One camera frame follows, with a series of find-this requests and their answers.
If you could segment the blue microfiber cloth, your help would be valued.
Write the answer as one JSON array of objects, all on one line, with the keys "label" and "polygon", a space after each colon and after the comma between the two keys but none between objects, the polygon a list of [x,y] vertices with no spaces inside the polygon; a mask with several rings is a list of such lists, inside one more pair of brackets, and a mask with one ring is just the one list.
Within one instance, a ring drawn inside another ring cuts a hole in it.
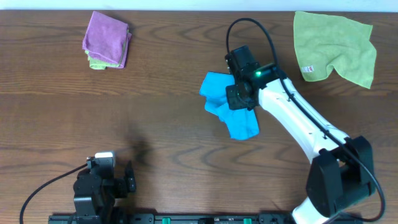
[{"label": "blue microfiber cloth", "polygon": [[231,139],[245,141],[259,134],[259,125],[253,110],[231,110],[226,87],[234,84],[232,75],[208,72],[199,94],[205,97],[205,110],[219,118],[228,128]]}]

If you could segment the green microfiber cloth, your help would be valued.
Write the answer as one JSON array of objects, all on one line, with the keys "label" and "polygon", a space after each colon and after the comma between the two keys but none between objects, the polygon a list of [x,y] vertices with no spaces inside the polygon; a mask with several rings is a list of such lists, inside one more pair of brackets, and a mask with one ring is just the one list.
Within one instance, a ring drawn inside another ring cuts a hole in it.
[{"label": "green microfiber cloth", "polygon": [[297,11],[294,48],[303,79],[318,82],[335,71],[370,89],[377,51],[370,41],[373,26],[343,16]]}]

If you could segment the folded green cloth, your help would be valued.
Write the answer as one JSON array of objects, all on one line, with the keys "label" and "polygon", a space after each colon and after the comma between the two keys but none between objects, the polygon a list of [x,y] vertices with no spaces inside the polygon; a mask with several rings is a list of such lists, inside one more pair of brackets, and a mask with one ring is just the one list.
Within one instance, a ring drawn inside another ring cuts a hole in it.
[{"label": "folded green cloth", "polygon": [[105,59],[93,58],[91,57],[90,52],[86,50],[85,53],[87,54],[88,61],[90,63],[90,68],[93,70],[105,70],[106,68],[117,68],[117,69],[124,68],[130,39],[131,39],[131,33],[127,31],[126,41],[124,42],[123,45],[123,55],[119,63],[110,63]]}]

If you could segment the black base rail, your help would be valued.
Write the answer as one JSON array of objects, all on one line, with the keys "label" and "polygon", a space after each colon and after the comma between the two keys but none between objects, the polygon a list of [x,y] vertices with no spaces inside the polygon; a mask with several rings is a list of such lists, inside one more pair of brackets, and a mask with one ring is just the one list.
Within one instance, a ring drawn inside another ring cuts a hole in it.
[{"label": "black base rail", "polygon": [[[48,224],[106,223],[77,215],[51,215]],[[137,213],[111,218],[111,224],[293,224],[288,213],[261,213],[259,215],[153,215]],[[361,221],[337,218],[332,224],[359,224]]]}]

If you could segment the folded purple cloth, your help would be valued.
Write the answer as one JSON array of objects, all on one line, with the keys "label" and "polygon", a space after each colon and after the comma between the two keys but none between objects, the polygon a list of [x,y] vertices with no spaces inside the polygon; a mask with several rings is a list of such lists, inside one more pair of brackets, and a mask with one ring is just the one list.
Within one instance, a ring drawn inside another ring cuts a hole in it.
[{"label": "folded purple cloth", "polygon": [[127,23],[94,11],[83,38],[82,49],[88,50],[93,58],[119,63],[127,31]]}]

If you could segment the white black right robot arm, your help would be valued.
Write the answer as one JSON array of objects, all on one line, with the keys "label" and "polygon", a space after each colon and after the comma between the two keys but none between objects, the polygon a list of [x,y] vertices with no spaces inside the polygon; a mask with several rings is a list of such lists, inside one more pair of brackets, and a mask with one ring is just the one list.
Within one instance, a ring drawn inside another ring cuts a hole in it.
[{"label": "white black right robot arm", "polygon": [[297,92],[273,63],[228,64],[234,84],[224,89],[232,110],[260,106],[292,135],[310,162],[307,198],[289,218],[293,223],[364,223],[369,218],[345,209],[379,188],[373,151],[362,136],[354,139],[331,125]]}]

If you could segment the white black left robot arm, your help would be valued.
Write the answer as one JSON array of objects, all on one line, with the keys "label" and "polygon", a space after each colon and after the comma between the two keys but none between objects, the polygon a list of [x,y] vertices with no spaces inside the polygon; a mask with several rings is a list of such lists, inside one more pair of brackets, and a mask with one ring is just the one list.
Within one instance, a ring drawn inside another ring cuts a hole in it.
[{"label": "white black left robot arm", "polygon": [[136,191],[132,163],[128,162],[124,176],[115,178],[114,159],[91,158],[87,168],[79,172],[73,185],[77,223],[129,223],[128,215],[115,207],[118,198]]}]

